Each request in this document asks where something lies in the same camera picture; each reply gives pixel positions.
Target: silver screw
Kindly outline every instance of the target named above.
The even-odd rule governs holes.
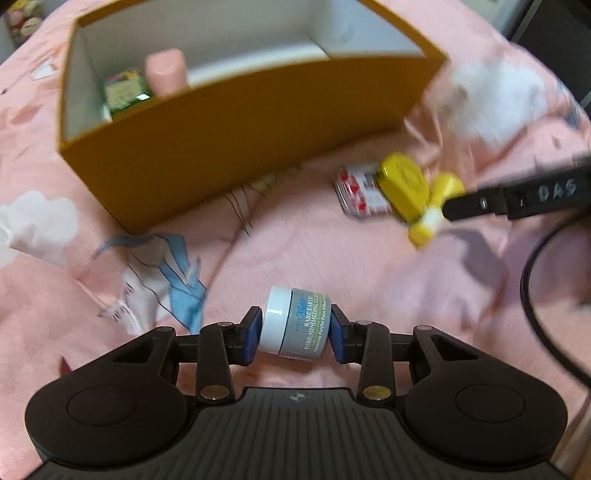
[[[392,390],[383,385],[370,385],[365,387],[361,394],[368,400],[386,400],[392,396]]]
[[[208,385],[203,387],[200,393],[207,400],[222,400],[230,394],[230,391],[223,385]]]

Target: bed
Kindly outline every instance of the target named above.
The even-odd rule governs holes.
[[[552,73],[459,0],[385,1],[450,56],[400,131],[270,172],[131,236],[56,152],[69,32],[103,3],[66,2],[0,67],[2,479],[40,463],[23,416],[42,385],[156,325],[183,334],[238,322],[273,285],[321,291],[349,318],[393,332],[434,325],[541,378],[569,409],[554,461],[589,477],[588,393],[538,344],[518,298],[529,252],[561,215],[455,223],[418,252],[389,216],[347,218],[333,188],[340,166],[392,151],[468,188],[571,161],[590,150],[591,125]],[[589,244],[585,226],[557,240],[532,285],[540,315],[587,362]],[[353,385],[358,370],[325,349],[314,364],[259,353],[233,375],[238,387],[336,387]],[[190,392],[193,378],[182,371],[179,387]]]

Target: pink bottle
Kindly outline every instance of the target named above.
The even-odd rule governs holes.
[[[145,76],[156,94],[171,95],[187,86],[187,65],[177,48],[151,53],[146,57]]]

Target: open box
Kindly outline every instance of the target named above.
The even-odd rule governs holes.
[[[102,81],[167,48],[189,87],[104,115]],[[60,152],[127,230],[396,128],[445,55],[372,0],[119,0],[77,20]]]

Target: yellow bottle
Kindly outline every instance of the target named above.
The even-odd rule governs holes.
[[[447,199],[465,192],[464,184],[453,173],[440,173],[431,184],[431,198],[421,219],[408,229],[408,238],[417,247],[423,247],[439,231],[445,221],[443,204]]]
[[[384,196],[407,223],[421,216],[429,200],[429,185],[411,158],[402,153],[387,156],[376,179]]]

